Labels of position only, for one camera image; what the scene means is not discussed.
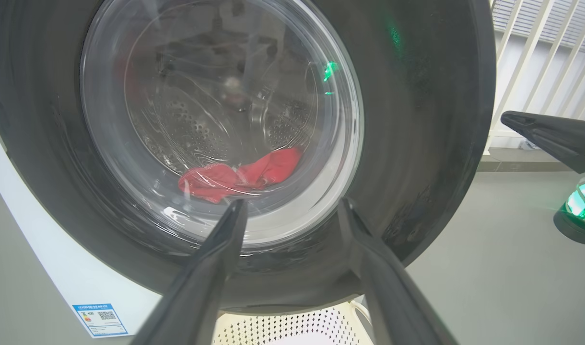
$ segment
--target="white laundry basket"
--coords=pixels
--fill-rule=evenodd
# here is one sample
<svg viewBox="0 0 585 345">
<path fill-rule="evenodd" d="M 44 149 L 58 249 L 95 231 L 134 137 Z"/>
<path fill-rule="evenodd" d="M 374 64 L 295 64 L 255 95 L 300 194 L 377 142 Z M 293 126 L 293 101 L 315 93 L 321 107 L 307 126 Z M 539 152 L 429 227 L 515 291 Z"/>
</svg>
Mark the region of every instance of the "white laundry basket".
<svg viewBox="0 0 585 345">
<path fill-rule="evenodd" d="M 214 345 L 372 345 L 356 311 L 356 301 L 323 310 L 280 316 L 224 314 L 214 328 Z"/>
</svg>

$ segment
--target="washing machine door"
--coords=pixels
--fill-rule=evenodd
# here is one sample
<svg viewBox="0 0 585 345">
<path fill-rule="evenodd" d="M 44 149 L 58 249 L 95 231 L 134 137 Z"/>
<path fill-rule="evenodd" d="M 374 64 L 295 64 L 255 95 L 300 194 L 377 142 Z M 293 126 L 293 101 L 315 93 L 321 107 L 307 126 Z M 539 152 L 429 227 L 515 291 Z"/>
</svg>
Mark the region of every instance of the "washing machine door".
<svg viewBox="0 0 585 345">
<path fill-rule="evenodd" d="M 0 136 L 77 242 L 159 293 L 247 199 L 222 306 L 301 310 L 363 292 L 342 195 L 406 265 L 440 233 L 494 59 L 485 0 L 0 0 Z"/>
</svg>

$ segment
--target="energy label sticker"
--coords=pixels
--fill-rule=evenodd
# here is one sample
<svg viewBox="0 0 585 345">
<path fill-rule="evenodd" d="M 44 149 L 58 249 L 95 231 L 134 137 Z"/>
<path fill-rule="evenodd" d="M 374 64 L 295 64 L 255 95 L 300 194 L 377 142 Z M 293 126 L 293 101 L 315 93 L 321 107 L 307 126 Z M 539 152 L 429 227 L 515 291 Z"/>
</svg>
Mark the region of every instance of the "energy label sticker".
<svg viewBox="0 0 585 345">
<path fill-rule="evenodd" d="M 73 308 L 94 337 L 128 334 L 111 304 L 74 304 Z"/>
</svg>

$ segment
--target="white washing machine body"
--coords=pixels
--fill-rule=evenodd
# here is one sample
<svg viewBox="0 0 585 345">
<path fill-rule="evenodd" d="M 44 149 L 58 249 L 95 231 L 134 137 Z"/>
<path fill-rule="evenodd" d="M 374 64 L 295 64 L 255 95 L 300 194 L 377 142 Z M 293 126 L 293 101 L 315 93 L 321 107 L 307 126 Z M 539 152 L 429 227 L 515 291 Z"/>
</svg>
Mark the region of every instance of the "white washing machine body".
<svg viewBox="0 0 585 345">
<path fill-rule="evenodd" d="M 69 308 L 93 338 L 136 334 L 161 295 L 120 275 L 79 245 L 47 213 L 15 170 L 0 141 L 0 194 Z M 88 327 L 74 306 L 115 310 L 124 331 Z"/>
</svg>

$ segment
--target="laundry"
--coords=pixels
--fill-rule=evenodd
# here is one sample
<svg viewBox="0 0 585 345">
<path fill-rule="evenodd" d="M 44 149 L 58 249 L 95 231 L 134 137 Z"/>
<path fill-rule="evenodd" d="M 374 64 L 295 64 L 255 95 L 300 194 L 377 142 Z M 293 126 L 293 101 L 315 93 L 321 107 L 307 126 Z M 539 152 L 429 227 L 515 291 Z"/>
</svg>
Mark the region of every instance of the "laundry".
<svg viewBox="0 0 585 345">
<path fill-rule="evenodd" d="M 276 150 L 237 171 L 227 164 L 216 163 L 192 168 L 179 179 L 179 189 L 185 194 L 219 203 L 229 195 L 239 195 L 282 183 L 292 174 L 301 159 L 301 150 Z"/>
</svg>

